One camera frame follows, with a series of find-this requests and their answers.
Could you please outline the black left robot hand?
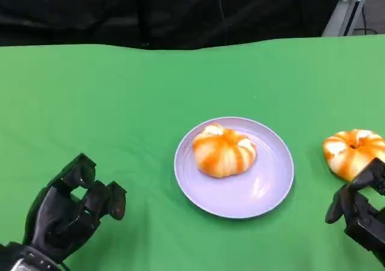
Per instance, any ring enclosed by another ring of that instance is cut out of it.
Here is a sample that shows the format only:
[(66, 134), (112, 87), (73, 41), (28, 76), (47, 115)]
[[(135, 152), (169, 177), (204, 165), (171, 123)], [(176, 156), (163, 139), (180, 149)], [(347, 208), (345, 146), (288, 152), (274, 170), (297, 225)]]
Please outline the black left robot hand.
[(96, 164), (84, 153), (70, 161), (32, 203), (23, 245), (61, 263), (90, 239), (105, 215), (122, 220), (126, 190), (95, 176)]

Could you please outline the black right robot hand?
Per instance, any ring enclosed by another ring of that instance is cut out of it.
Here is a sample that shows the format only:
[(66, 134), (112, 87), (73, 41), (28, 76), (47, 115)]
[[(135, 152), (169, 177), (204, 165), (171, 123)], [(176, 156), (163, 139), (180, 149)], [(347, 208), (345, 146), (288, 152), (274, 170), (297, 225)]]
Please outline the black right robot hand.
[(325, 215), (333, 224), (345, 219), (344, 232), (384, 264), (384, 209), (377, 210), (359, 190), (371, 187), (384, 195), (384, 162), (374, 158), (352, 182), (336, 191)]

